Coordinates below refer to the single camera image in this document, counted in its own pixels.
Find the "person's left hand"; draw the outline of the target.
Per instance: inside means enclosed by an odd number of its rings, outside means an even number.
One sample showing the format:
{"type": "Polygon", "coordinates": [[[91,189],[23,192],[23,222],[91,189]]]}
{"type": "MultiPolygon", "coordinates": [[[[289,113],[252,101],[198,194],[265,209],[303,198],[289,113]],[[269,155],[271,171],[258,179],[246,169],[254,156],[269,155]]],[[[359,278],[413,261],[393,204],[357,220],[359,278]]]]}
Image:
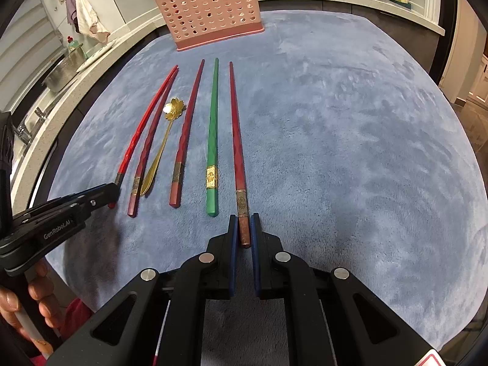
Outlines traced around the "person's left hand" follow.
{"type": "Polygon", "coordinates": [[[65,314],[49,277],[48,262],[42,258],[32,269],[32,279],[1,272],[1,317],[49,358],[59,345],[58,330],[65,314]]]}

